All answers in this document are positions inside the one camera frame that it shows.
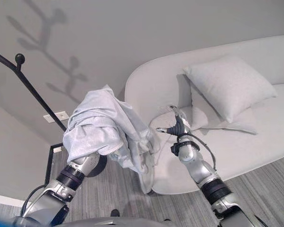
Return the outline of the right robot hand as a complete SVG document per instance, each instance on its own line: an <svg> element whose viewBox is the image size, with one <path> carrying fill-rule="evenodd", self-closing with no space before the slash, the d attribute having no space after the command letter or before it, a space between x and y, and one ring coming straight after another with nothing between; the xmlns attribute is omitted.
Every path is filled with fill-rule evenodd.
<svg viewBox="0 0 284 227"><path fill-rule="evenodd" d="M176 124L169 128L156 128L156 131L180 137L184 134L191 134L191 126L187 120L186 114L175 105L169 108L175 114Z"/></svg>

